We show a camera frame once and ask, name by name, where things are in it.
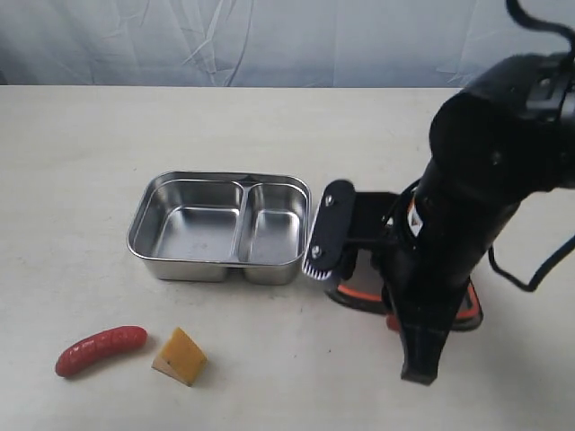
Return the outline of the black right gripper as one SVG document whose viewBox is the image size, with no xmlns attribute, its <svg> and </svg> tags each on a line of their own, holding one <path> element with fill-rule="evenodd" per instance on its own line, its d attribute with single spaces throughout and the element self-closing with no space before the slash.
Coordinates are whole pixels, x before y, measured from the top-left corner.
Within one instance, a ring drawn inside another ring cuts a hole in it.
<svg viewBox="0 0 575 431">
<path fill-rule="evenodd" d="M 382 276 L 399 330 L 401 377 L 431 384 L 470 276 L 510 218 L 514 204 L 494 206 L 448 195 L 439 185 L 416 181 L 394 209 L 391 244 L 383 253 Z"/>
</svg>

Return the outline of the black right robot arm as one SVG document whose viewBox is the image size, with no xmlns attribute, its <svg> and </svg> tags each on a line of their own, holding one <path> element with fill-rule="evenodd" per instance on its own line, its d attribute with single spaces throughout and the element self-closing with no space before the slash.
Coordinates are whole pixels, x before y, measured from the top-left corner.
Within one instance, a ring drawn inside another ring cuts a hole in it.
<svg viewBox="0 0 575 431">
<path fill-rule="evenodd" d="M 470 276 L 522 201 L 574 185 L 574 71 L 559 62 L 502 60 L 431 122 L 429 163 L 396 204 L 379 257 L 405 381 L 436 380 Z"/>
</svg>

